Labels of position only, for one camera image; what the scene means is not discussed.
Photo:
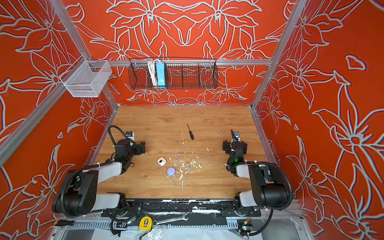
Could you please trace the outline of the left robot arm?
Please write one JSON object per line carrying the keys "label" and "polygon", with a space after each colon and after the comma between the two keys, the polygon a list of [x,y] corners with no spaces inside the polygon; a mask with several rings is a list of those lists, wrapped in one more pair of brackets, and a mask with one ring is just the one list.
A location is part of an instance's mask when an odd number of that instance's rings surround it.
{"label": "left robot arm", "polygon": [[133,167],[133,158],[146,153],[146,143],[136,143],[134,132],[124,132],[114,125],[107,131],[115,151],[103,163],[67,172],[53,200],[54,213],[77,218],[98,211],[106,211],[110,217],[120,210],[123,213],[128,211],[125,194],[99,193],[98,185]]}

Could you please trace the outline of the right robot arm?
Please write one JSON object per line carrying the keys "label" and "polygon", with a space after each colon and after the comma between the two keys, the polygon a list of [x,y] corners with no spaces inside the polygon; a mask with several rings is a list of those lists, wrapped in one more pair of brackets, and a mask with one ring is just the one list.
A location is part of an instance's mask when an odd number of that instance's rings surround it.
{"label": "right robot arm", "polygon": [[229,155],[226,170],[238,178],[250,180],[251,189],[235,196],[239,208],[284,210],[293,201],[293,188],[284,171],[276,164],[245,159],[248,145],[238,132],[231,131],[232,139],[223,141],[223,151]]}

